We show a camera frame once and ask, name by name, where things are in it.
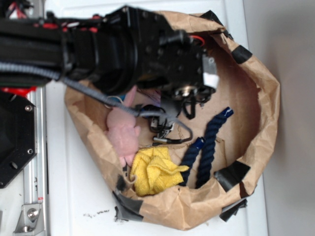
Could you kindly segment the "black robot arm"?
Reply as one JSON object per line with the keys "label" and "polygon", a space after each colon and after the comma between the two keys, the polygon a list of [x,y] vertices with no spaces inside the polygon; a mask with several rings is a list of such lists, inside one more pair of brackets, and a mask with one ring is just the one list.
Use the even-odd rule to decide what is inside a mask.
{"label": "black robot arm", "polygon": [[160,14],[125,6],[90,19],[1,19],[0,85],[31,88],[89,80],[107,95],[133,86],[208,101],[219,77],[200,43]]}

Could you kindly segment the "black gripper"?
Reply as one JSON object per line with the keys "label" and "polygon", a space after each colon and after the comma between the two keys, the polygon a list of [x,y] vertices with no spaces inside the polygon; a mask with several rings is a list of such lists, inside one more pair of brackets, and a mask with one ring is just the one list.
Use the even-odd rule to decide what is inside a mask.
{"label": "black gripper", "polygon": [[215,87],[206,81],[205,50],[166,18],[125,6],[106,16],[103,92],[118,95],[133,86],[158,89],[173,100],[207,101]]}

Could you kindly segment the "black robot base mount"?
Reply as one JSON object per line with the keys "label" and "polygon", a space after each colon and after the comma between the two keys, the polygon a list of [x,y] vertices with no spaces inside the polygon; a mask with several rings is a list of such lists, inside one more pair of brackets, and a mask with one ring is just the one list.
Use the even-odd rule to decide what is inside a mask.
{"label": "black robot base mount", "polygon": [[6,188],[36,155],[36,106],[28,99],[0,93],[0,187]]}

